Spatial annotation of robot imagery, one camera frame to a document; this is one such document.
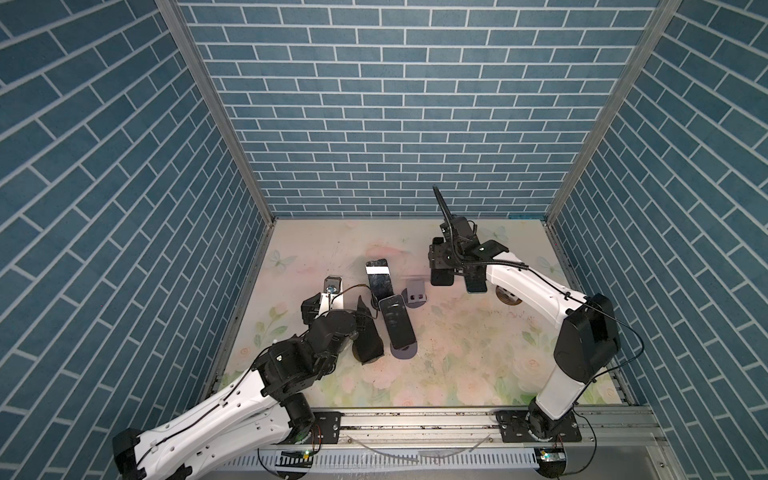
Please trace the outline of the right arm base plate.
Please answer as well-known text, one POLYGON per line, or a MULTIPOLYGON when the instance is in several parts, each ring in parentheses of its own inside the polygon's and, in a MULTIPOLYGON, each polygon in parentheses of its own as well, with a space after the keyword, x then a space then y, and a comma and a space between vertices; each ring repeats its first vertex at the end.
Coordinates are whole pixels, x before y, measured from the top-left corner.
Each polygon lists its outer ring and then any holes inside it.
POLYGON ((493 414, 504 443, 581 442, 575 414, 569 411, 558 420, 526 409, 497 410, 493 414))

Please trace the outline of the purple-edged phone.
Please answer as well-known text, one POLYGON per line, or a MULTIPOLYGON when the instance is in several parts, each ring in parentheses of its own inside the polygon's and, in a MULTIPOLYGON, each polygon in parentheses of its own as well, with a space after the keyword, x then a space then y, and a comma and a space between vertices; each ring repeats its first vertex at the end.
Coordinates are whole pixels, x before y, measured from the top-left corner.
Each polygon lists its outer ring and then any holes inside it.
POLYGON ((400 294, 380 300, 379 308, 390 338, 390 345, 393 344, 396 348, 401 348, 412 342, 417 342, 407 307, 400 294))

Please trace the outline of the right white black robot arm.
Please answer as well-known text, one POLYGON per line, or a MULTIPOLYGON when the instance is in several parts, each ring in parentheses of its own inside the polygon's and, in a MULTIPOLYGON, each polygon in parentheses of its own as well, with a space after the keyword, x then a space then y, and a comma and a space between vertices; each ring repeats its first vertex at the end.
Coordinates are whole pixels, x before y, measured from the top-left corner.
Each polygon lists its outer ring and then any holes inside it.
POLYGON ((442 235, 429 246, 430 283, 451 286, 456 276, 470 293, 492 284, 534 308, 557 329, 555 367, 531 400, 526 422, 530 435, 547 441, 573 410, 588 385, 620 350, 612 302, 555 283, 495 240, 481 242, 463 216, 446 213, 442 235))

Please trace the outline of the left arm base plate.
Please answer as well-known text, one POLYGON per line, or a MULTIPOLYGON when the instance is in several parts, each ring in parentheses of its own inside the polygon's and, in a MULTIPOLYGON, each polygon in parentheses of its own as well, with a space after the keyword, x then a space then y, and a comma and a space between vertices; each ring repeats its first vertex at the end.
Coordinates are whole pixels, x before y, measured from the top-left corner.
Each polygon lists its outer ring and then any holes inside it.
POLYGON ((290 433, 283 445, 337 444, 341 432, 343 414, 340 411, 314 411, 314 423, 305 432, 290 433))

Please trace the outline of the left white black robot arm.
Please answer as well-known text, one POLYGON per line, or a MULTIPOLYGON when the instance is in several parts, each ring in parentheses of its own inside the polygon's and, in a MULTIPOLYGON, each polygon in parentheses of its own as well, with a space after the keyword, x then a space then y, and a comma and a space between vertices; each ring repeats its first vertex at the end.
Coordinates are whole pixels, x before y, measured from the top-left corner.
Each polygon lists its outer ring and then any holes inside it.
POLYGON ((304 390, 331 374, 347 343, 373 316, 356 309, 320 309, 307 330, 263 349, 228 386, 180 416, 150 430, 128 428, 112 451, 124 479, 199 479, 260 447, 297 442, 315 416, 304 390))

